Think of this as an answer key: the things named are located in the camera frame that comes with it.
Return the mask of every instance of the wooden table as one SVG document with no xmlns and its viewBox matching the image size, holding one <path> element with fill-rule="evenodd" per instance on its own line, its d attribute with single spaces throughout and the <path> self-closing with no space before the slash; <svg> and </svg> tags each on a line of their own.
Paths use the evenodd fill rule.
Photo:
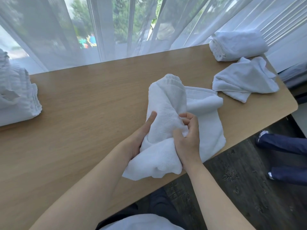
<svg viewBox="0 0 307 230">
<path fill-rule="evenodd" d="M 0 229 L 28 229 L 140 127 L 152 82 L 172 73 L 184 85 L 211 88 L 213 76 L 230 64 L 217 62 L 209 46 L 202 45 L 31 76 L 43 112 L 0 127 Z M 252 94 L 245 104 L 219 93 L 224 105 L 218 112 L 227 140 L 220 152 L 297 109 L 288 89 L 277 82 L 277 93 Z M 108 215 L 179 176 L 136 182 L 121 178 Z"/>
</svg>

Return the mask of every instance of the right hand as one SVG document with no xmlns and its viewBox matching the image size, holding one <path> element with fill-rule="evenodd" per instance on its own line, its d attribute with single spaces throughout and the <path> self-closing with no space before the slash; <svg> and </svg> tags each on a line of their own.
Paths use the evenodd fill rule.
<svg viewBox="0 0 307 230">
<path fill-rule="evenodd" d="M 182 163 L 182 167 L 188 172 L 194 165 L 202 164 L 199 155 L 198 119 L 189 112 L 179 114 L 179 116 L 184 118 L 182 121 L 184 125 L 188 126 L 189 133 L 184 137 L 182 131 L 177 128 L 173 131 L 173 137 L 176 152 Z"/>
</svg>

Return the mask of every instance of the folded white towel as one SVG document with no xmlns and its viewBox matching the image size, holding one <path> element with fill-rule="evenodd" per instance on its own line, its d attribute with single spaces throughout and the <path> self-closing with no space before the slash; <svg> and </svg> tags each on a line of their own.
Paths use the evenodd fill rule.
<svg viewBox="0 0 307 230">
<path fill-rule="evenodd" d="M 258 30 L 215 32 L 209 47 L 217 61 L 234 61 L 263 54 L 269 49 Z"/>
<path fill-rule="evenodd" d="M 37 86 L 31 84 L 27 70 L 10 65 L 9 80 L 12 90 L 19 95 L 17 103 L 0 109 L 0 126 L 32 119 L 42 107 L 37 99 Z"/>
<path fill-rule="evenodd" d="M 266 68 L 262 57 L 252 60 L 242 57 L 213 78 L 212 89 L 245 103 L 251 93 L 273 93 L 279 90 L 276 75 Z"/>
<path fill-rule="evenodd" d="M 152 83 L 148 91 L 147 118 L 152 111 L 157 117 L 145 136 L 140 154 L 133 158 L 123 177 L 131 180 L 152 176 L 162 178 L 167 173 L 180 174 L 181 162 L 177 156 L 173 130 L 188 133 L 178 114 L 191 112 L 198 117 L 200 132 L 200 156 L 202 162 L 209 159 L 225 145 L 225 138 L 217 108 L 223 99 L 211 89 L 183 86 L 179 77 L 167 74 Z"/>
<path fill-rule="evenodd" d="M 16 90 L 12 89 L 10 74 L 13 73 L 9 56 L 0 49 L 0 109 L 14 105 L 20 97 Z"/>
</svg>

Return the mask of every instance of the dark wooden floor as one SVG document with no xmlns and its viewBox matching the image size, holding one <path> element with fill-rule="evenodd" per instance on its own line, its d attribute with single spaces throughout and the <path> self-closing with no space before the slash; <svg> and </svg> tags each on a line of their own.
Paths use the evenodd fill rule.
<svg viewBox="0 0 307 230">
<path fill-rule="evenodd" d="M 266 128 L 299 137 L 284 118 Z M 307 158 L 255 146 L 257 134 L 205 162 L 222 190 L 257 230 L 307 229 L 307 187 L 266 178 L 270 166 L 307 166 Z M 164 186 L 189 229 L 207 229 L 187 174 Z M 148 197 L 137 202 L 147 209 Z"/>
</svg>

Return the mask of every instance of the dark pants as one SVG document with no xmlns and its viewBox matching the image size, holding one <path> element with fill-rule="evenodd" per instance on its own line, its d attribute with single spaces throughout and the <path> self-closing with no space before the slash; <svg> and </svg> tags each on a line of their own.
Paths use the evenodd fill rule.
<svg viewBox="0 0 307 230">
<path fill-rule="evenodd" d="M 261 148 L 307 156 L 306 138 L 292 138 L 278 134 L 264 134 L 260 137 L 257 145 Z M 297 185 L 307 185 L 307 168 L 278 166 L 272 167 L 271 174 L 272 178 L 277 181 Z"/>
<path fill-rule="evenodd" d="M 138 214 L 144 214 L 144 213 L 140 213 L 138 210 L 138 206 L 135 203 L 133 203 L 132 205 L 126 207 L 125 209 L 117 212 L 113 216 L 110 216 L 106 220 L 101 221 L 96 227 L 96 230 L 99 230 L 102 227 L 111 224 L 113 222 L 116 222 L 118 220 L 122 220 L 126 217 Z M 172 204 L 171 200 L 167 196 L 163 187 L 157 189 L 156 191 L 150 194 L 149 208 L 147 214 L 156 214 L 158 216 L 162 216 L 168 219 L 172 224 L 182 227 L 185 230 L 188 229 L 182 217 L 179 215 L 174 205 Z"/>
</svg>

